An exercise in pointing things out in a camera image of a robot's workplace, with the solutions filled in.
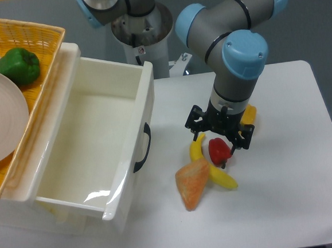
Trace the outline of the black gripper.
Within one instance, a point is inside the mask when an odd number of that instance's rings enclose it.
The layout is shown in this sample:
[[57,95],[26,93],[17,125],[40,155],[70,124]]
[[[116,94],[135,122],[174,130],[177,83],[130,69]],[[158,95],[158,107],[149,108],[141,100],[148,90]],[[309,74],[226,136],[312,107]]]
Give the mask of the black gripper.
[[185,123],[185,128],[193,134],[193,141],[197,141],[200,132],[211,131],[219,135],[228,135],[232,143],[231,155],[238,149],[249,149],[255,126],[240,124],[244,111],[238,114],[228,114],[228,108],[220,111],[211,102],[208,102],[206,112],[198,105],[192,106]]

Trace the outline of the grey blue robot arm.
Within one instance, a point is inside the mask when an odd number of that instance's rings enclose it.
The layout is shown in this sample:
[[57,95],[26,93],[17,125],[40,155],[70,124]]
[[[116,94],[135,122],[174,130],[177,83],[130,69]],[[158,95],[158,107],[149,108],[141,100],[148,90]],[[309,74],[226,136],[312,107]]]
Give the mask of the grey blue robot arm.
[[268,56],[267,42],[252,28],[278,15],[288,0],[223,0],[211,9],[191,4],[177,19],[156,0],[76,3],[93,27],[110,25],[130,64],[150,61],[162,76],[169,71],[167,56],[157,47],[175,32],[216,75],[207,110],[194,106],[186,128],[194,135],[212,131],[233,149],[248,149],[255,128],[241,118]]

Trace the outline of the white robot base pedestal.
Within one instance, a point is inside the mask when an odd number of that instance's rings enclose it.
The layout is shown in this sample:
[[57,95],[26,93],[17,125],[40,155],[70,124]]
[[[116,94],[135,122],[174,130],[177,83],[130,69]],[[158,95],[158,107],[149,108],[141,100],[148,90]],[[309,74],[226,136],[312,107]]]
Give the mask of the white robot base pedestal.
[[191,54],[185,52],[177,60],[169,60],[167,40],[173,26],[170,10],[157,2],[144,17],[125,14],[112,21],[111,31],[122,45],[127,63],[140,66],[152,63],[154,78],[158,79],[190,74]]

